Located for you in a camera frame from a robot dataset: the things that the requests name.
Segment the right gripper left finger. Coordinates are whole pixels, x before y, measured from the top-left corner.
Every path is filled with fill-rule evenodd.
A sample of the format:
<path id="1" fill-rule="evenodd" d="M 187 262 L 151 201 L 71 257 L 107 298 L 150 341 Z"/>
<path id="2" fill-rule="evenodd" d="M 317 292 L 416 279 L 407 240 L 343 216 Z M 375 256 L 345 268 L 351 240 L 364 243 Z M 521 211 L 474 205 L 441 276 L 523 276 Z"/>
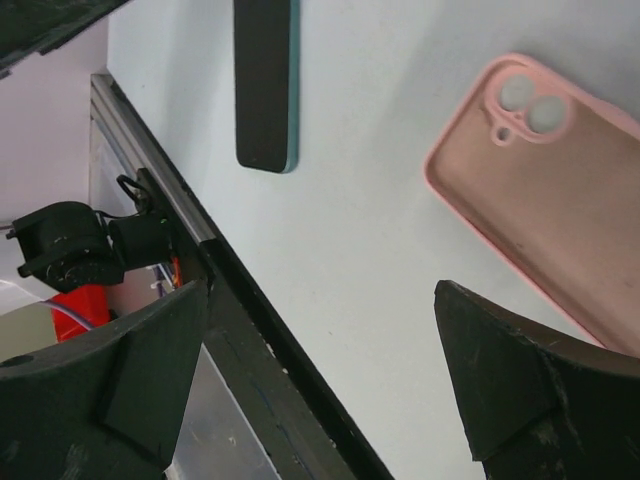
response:
<path id="1" fill-rule="evenodd" d="M 161 479 L 208 316 L 193 281 L 70 340 L 1 364 L 4 479 Z"/>

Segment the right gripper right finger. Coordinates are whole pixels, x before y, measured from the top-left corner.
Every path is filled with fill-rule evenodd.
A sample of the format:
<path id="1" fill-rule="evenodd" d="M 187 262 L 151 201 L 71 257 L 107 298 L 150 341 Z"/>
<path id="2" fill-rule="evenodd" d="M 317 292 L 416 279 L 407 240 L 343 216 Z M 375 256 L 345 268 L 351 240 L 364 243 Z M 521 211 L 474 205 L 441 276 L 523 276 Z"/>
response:
<path id="1" fill-rule="evenodd" d="M 474 461 L 489 479 L 636 479 L 639 361 L 450 280 L 435 317 Z"/>

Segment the pink phone case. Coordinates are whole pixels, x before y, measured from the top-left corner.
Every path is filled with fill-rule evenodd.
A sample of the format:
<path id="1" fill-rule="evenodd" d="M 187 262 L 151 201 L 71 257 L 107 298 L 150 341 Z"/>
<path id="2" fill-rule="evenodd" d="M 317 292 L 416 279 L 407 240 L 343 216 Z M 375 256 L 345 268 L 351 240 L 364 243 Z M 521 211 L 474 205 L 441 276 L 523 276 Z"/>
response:
<path id="1" fill-rule="evenodd" d="M 639 352 L 639 123 L 534 59 L 479 76 L 425 164 L 433 190 L 603 346 Z"/>

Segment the black phone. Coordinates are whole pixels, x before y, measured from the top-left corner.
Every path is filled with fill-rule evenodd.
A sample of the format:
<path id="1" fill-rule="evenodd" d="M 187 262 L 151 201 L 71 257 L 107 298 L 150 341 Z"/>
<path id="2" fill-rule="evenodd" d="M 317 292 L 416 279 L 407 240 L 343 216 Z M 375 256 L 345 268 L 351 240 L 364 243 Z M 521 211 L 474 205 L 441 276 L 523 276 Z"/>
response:
<path id="1" fill-rule="evenodd" d="M 236 158 L 284 174 L 299 151 L 299 1 L 233 3 Z"/>

